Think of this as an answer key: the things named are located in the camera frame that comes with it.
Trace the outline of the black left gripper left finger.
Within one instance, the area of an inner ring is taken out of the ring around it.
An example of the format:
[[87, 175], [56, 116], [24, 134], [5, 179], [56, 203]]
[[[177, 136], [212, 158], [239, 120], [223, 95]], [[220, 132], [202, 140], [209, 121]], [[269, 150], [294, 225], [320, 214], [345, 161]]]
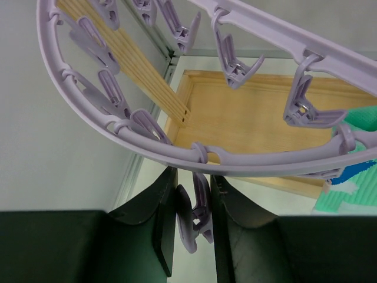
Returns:
[[1, 213], [2, 282], [166, 282], [177, 171], [112, 210]]

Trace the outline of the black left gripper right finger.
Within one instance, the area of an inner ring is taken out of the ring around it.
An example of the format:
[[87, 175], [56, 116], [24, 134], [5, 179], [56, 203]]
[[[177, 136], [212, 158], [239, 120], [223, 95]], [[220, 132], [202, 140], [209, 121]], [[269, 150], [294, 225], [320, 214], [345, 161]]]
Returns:
[[279, 216], [210, 178], [218, 282], [375, 282], [376, 217]]

